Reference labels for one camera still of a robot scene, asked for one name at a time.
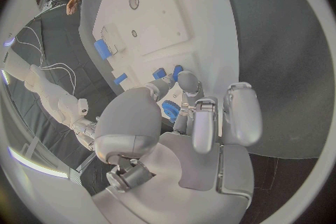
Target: round hole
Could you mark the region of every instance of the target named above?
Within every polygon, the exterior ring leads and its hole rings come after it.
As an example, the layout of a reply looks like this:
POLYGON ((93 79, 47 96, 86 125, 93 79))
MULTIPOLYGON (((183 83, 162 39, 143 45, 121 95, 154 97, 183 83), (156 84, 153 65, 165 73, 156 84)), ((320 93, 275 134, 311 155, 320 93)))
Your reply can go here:
POLYGON ((139 0, 129 0, 129 6, 131 9, 136 10, 139 6, 139 0))

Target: light strip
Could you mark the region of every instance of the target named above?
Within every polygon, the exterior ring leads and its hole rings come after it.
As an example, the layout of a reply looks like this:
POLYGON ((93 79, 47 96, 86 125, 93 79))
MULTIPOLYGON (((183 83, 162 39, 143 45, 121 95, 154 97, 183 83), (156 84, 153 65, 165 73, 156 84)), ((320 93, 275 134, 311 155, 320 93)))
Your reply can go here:
POLYGON ((7 74, 6 74, 6 71, 5 70, 1 70, 2 72, 2 76, 3 76, 3 79, 5 81, 5 83, 8 85, 10 83, 8 77, 7 77, 7 74))
POLYGON ((53 175, 53 176, 58 176, 60 178, 68 178, 68 175, 64 172, 58 172, 58 171, 54 171, 45 167, 42 167, 40 165, 37 165, 29 160, 27 160, 26 158, 23 158, 21 155, 19 155, 18 153, 16 153, 14 150, 12 150, 11 148, 8 148, 10 154, 12 155, 13 158, 15 158, 17 161, 21 162, 22 164, 36 170, 39 172, 43 172, 45 174, 48 175, 53 175))
POLYGON ((15 41, 15 38, 13 38, 12 40, 10 40, 8 42, 3 43, 3 45, 4 46, 10 46, 10 45, 12 45, 14 43, 14 41, 15 41))

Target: cable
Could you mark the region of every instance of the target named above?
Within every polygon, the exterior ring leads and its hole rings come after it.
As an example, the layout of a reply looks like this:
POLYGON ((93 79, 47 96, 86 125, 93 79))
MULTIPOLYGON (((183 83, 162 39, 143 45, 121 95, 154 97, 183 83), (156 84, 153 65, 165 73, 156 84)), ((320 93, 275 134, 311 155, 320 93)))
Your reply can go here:
POLYGON ((65 71, 68 72, 69 77, 70 77, 70 81, 71 81, 71 85, 72 85, 72 87, 73 87, 72 95, 74 95, 75 86, 74 86, 74 84, 73 84, 72 77, 71 77, 71 74, 70 74, 69 70, 65 69, 64 67, 53 67, 53 68, 45 68, 45 67, 42 67, 42 68, 41 68, 41 70, 53 70, 53 69, 64 69, 65 71))
POLYGON ((41 58, 40 58, 40 67, 41 67, 42 66, 42 51, 38 47, 34 46, 33 44, 19 41, 17 37, 16 37, 16 41, 18 41, 21 44, 31 45, 41 53, 41 58))
POLYGON ((76 89, 76 74, 74 73, 74 71, 72 70, 72 68, 69 67, 69 66, 67 66, 65 63, 54 63, 54 64, 52 64, 52 65, 50 65, 50 66, 42 67, 42 69, 43 69, 43 68, 49 68, 49 67, 52 67, 52 66, 56 66, 57 64, 62 64, 62 65, 64 65, 64 66, 68 67, 68 68, 72 71, 73 76, 74 76, 74 88, 76 89))
POLYGON ((41 51, 40 63, 41 63, 41 66, 42 66, 42 63, 43 63, 43 52, 42 52, 42 45, 41 45, 40 39, 39 39, 37 33, 35 32, 35 30, 33 28, 30 28, 28 26, 25 26, 24 28, 30 29, 35 34, 36 38, 38 39, 38 42, 39 42, 39 45, 40 45, 40 51, 41 51))

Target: white robot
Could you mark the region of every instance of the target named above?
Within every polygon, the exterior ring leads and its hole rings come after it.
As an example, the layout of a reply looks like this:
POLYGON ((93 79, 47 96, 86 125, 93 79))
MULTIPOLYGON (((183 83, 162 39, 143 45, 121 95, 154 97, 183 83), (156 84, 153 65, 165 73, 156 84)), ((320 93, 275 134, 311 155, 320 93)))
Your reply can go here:
POLYGON ((84 117, 85 99, 49 82, 12 49, 4 69, 39 94, 46 111, 101 161, 115 165, 106 175, 110 186, 93 197, 111 223, 204 223, 205 216, 210 223, 238 223, 243 217, 254 190, 245 147, 262 134, 260 106, 248 83, 227 90, 219 137, 218 100, 204 97, 190 71, 180 72, 181 110, 174 131, 160 136, 156 102, 174 86, 172 75, 125 91, 93 123, 84 117))

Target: white cable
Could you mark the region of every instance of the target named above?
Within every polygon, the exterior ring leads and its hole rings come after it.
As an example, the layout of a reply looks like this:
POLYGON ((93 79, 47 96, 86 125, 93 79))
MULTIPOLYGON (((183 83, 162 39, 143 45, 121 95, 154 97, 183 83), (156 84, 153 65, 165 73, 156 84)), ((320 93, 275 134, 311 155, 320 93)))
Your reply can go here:
POLYGON ((33 28, 30 28, 30 27, 28 27, 28 26, 25 26, 24 28, 28 28, 28 29, 30 29, 31 31, 33 31, 33 33, 35 34, 36 38, 38 39, 38 42, 39 42, 39 45, 40 45, 40 51, 41 51, 40 63, 41 63, 41 66, 42 66, 42 63, 43 63, 43 52, 42 52, 42 45, 41 45, 40 39, 39 39, 37 33, 34 31, 33 28))
POLYGON ((53 69, 64 69, 65 71, 68 72, 69 77, 70 77, 70 81, 71 81, 71 85, 72 85, 72 88, 73 88, 72 95, 74 95, 75 86, 73 84, 72 77, 71 77, 71 74, 70 74, 69 70, 65 69, 64 67, 53 67, 53 68, 45 68, 45 67, 43 67, 43 68, 41 68, 41 70, 53 70, 53 69))
POLYGON ((72 70, 72 68, 69 67, 69 66, 67 66, 65 63, 54 63, 54 64, 52 64, 50 66, 45 66, 45 67, 42 67, 42 68, 49 68, 49 67, 52 67, 52 66, 56 66, 57 64, 62 64, 64 66, 68 67, 72 71, 73 76, 74 76, 74 88, 76 89, 76 74, 74 73, 74 71, 72 70))
POLYGON ((19 41, 19 39, 18 39, 17 37, 16 37, 16 41, 18 41, 18 42, 21 43, 21 44, 31 45, 31 46, 33 46, 35 49, 37 49, 37 50, 41 53, 40 66, 42 66, 42 51, 41 51, 38 47, 36 47, 36 46, 34 46, 33 44, 30 44, 30 43, 21 42, 21 41, 19 41))

